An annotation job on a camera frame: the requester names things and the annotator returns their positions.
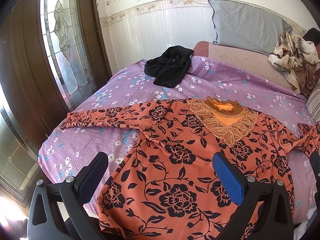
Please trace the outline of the orange black floral blouse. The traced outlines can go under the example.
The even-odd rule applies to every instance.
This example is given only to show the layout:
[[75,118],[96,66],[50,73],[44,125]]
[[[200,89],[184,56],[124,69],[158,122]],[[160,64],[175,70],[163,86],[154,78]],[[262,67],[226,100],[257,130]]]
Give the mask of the orange black floral blouse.
[[237,102],[158,100],[69,113],[62,128],[116,127],[140,134],[97,197],[99,225],[123,239],[215,239],[236,211],[216,175],[222,152],[244,175],[295,190],[287,154],[310,155],[319,127],[297,137],[274,117]]

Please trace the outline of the striped cushion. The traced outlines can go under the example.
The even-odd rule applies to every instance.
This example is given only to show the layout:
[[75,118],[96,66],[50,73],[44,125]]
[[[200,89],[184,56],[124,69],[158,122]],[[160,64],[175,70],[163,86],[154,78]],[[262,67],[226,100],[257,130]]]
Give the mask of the striped cushion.
[[306,108],[315,122],[320,120],[320,82],[318,81],[306,102]]

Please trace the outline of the purple floral bed sheet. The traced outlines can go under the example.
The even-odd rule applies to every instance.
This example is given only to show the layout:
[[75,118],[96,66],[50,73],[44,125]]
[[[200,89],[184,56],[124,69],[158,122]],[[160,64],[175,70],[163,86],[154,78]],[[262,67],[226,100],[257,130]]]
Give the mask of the purple floral bed sheet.
[[[237,100],[240,104],[275,117],[291,131],[297,124],[313,124],[305,107],[305,99],[273,83],[230,64],[195,56],[183,80],[175,88],[160,87],[144,72],[139,61],[117,72],[110,81],[85,100],[78,110],[121,107],[152,100],[201,98]],[[76,175],[99,152],[105,152],[109,165],[108,179],[138,139],[133,129],[56,128],[39,150],[38,162],[53,183]]]

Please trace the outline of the beige floral blanket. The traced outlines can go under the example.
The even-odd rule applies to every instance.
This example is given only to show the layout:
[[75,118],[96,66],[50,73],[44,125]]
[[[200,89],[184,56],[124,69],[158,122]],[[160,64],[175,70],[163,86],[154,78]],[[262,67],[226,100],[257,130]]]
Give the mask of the beige floral blanket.
[[268,61],[285,77],[293,91],[310,96],[319,80],[319,55],[313,42],[285,31]]

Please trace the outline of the black cloth by headboard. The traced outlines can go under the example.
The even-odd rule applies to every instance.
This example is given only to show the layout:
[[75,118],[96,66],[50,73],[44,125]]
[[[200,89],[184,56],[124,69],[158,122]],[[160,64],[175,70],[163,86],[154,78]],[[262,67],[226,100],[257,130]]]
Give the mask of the black cloth by headboard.
[[320,31],[316,28],[311,28],[303,36],[303,39],[313,42],[315,46],[318,46],[320,44]]

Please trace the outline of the grey pillow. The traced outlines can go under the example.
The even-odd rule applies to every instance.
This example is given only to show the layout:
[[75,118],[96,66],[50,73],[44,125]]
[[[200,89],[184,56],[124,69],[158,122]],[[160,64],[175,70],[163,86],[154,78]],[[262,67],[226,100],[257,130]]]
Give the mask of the grey pillow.
[[279,15],[249,4],[208,0],[215,31],[213,44],[269,55],[283,32],[292,27]]

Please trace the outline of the wooden stained glass door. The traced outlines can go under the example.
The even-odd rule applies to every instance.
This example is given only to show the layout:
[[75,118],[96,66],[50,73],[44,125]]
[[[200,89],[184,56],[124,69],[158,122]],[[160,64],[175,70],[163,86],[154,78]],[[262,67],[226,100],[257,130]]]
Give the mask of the wooden stained glass door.
[[38,151],[111,77],[96,0],[1,0],[1,196],[27,207]]

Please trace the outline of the black crumpled garment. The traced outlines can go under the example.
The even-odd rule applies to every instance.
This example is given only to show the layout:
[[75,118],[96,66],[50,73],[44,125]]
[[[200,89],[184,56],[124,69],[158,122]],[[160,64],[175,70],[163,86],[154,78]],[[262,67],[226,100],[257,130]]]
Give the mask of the black crumpled garment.
[[169,47],[161,56],[145,63],[144,73],[155,78],[154,85],[174,88],[188,72],[193,53],[183,46]]

